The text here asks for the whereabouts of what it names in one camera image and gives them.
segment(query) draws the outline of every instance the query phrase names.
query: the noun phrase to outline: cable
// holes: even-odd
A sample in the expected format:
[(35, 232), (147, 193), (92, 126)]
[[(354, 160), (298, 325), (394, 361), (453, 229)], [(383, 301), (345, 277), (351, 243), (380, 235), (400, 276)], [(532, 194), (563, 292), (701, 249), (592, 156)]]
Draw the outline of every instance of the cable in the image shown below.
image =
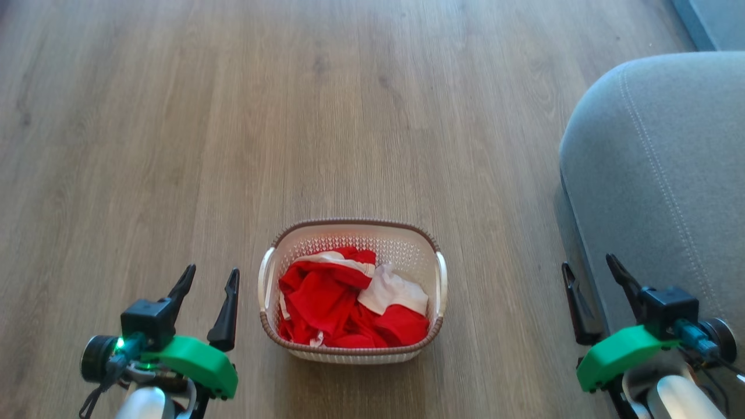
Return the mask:
[(724, 391), (724, 388), (722, 387), (722, 385), (719, 384), (719, 382), (715, 380), (714, 377), (705, 368), (701, 368), (701, 372), (703, 372), (704, 375), (706, 375), (706, 378), (708, 378), (708, 380), (711, 381), (711, 384), (714, 384), (714, 387), (716, 387), (717, 390), (719, 390), (719, 392), (722, 394), (722, 398), (723, 398), (722, 404), (724, 405), (723, 406), (724, 415), (728, 417), (729, 416), (729, 397), (727, 397), (727, 392)]
[(103, 391), (101, 390), (100, 385), (94, 391), (91, 391), (91, 394), (88, 395), (85, 403), (83, 403), (83, 407), (81, 407), (80, 411), (77, 413), (77, 416), (80, 419), (91, 418), (91, 414), (93, 413), (93, 409), (95, 408), (95, 404), (98, 402), (101, 393), (103, 393)]

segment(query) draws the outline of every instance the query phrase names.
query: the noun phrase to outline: laundry basket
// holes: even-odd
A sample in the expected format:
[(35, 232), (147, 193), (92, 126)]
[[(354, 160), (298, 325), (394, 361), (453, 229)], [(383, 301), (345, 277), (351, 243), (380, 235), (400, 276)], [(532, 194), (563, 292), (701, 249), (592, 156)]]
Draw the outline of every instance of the laundry basket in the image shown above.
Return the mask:
[[(407, 280), (429, 296), (429, 331), (417, 344), (405, 347), (347, 349), (311, 347), (284, 340), (279, 324), (279, 278), (298, 257), (343, 246), (371, 250), (377, 264), (391, 263)], [(335, 364), (392, 364), (412, 359), (430, 344), (443, 325), (448, 299), (445, 258), (434, 239), (417, 227), (389, 221), (332, 219), (305, 221), (280, 233), (264, 255), (259, 269), (259, 317), (267, 335), (293, 355)]]

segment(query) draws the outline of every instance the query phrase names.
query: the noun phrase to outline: green 3d-printed part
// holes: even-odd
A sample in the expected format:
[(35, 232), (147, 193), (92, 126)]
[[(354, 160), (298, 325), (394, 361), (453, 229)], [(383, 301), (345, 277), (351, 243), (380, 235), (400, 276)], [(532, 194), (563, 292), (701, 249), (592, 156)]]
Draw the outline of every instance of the green 3d-printed part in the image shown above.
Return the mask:
[(646, 362), (663, 347), (679, 344), (677, 340), (658, 340), (644, 325), (621, 329), (590, 348), (577, 367), (580, 386), (583, 391), (598, 390), (617, 375)]
[(191, 336), (176, 335), (163, 350), (143, 353), (140, 360), (157, 360), (171, 370), (200, 383), (218, 398), (232, 399), (238, 387), (238, 373), (228, 356)]

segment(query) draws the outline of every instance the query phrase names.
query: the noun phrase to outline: wooden floor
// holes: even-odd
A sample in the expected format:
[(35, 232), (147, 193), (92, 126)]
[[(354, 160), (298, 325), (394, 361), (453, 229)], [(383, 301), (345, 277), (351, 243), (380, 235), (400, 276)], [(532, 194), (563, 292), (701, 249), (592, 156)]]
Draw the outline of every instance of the wooden floor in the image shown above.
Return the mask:
[[(573, 376), (559, 141), (604, 72), (691, 49), (667, 0), (0, 0), (0, 412), (73, 418), (88, 338), (194, 262), (182, 334), (244, 278), (238, 396), (210, 418), (611, 417)], [(261, 256), (330, 216), (439, 240), (448, 311), (418, 359), (265, 336)]]

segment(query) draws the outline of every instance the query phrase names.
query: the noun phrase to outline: gray sofa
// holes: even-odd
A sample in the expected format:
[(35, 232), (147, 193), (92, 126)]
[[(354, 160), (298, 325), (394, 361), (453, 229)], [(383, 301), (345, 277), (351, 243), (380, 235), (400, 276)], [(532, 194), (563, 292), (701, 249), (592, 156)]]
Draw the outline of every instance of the gray sofa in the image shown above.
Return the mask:
[[(745, 52), (645, 58), (585, 94), (560, 149), (562, 181), (610, 332), (634, 324), (607, 268), (696, 295), (722, 318), (745, 368)], [(745, 385), (720, 373), (733, 418)]]

